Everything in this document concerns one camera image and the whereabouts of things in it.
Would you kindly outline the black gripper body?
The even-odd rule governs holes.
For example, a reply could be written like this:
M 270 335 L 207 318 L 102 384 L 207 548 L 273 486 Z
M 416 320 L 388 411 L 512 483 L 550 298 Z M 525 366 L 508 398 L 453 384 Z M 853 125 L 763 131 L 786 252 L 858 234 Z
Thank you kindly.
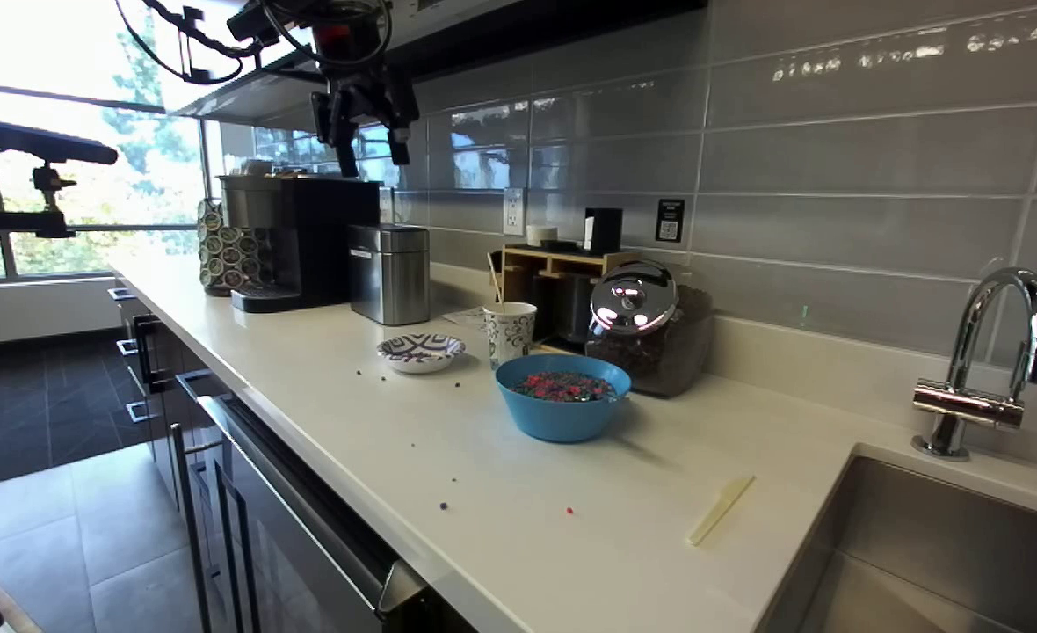
M 332 145 L 332 123 L 351 119 L 355 131 L 375 119 L 416 123 L 412 81 L 388 60 L 393 16 L 388 6 L 332 6 L 313 22 L 316 67 L 329 87 L 316 96 L 316 132 Z

